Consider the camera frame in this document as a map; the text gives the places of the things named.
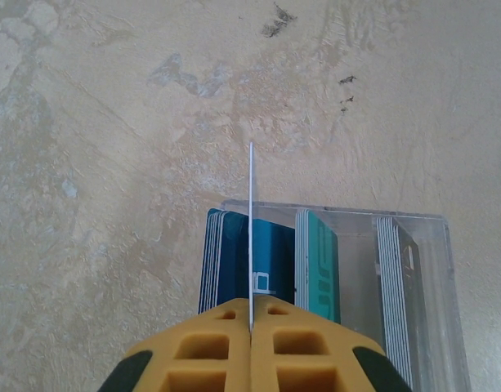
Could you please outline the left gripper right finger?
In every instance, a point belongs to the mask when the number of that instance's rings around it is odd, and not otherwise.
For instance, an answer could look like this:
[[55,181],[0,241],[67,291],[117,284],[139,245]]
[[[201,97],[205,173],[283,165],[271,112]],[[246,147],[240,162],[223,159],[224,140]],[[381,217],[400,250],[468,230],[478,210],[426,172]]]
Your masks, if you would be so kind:
[[371,338],[275,297],[254,305],[252,392],[412,392]]

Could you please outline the dark blue card stack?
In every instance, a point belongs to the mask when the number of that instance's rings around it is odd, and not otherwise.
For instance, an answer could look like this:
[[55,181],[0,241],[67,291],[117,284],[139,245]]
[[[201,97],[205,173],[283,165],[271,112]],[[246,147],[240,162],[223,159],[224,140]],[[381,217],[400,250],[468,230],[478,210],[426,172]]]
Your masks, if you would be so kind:
[[295,230],[253,221],[253,272],[248,272],[248,216],[212,208],[208,211],[198,312],[235,298],[271,295],[294,302]]

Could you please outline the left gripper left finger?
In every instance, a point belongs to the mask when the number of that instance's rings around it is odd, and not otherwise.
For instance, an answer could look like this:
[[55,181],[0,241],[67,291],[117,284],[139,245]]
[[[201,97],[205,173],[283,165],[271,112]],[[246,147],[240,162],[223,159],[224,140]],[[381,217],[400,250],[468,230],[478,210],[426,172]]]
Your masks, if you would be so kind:
[[250,392],[248,301],[228,301],[136,343],[97,392]]

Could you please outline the teal card stack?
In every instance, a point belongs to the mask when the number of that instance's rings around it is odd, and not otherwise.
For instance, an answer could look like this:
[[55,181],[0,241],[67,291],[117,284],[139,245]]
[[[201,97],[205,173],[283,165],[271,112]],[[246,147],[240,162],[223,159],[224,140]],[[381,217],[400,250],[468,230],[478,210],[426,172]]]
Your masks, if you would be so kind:
[[295,217],[294,304],[341,322],[338,237],[308,209]]

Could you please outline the clear acrylic card stand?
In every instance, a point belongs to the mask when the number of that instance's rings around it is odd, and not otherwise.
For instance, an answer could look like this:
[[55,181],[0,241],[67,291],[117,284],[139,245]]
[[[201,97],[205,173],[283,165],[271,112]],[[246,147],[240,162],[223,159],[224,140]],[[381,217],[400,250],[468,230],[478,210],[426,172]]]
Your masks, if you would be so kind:
[[[216,209],[248,215],[248,201],[226,201]],[[429,344],[429,386],[424,392],[471,392],[445,221],[436,216],[258,202],[253,220],[295,230],[301,209],[313,211],[338,237],[339,324],[376,341],[384,352],[376,220],[388,216],[399,222],[420,255]]]

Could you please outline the black card stack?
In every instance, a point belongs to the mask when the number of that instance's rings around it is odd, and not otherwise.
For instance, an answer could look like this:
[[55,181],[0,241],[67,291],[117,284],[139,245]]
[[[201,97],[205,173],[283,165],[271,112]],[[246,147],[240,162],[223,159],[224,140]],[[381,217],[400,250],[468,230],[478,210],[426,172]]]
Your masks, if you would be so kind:
[[417,243],[392,217],[376,220],[384,347],[413,392],[429,386],[428,326]]

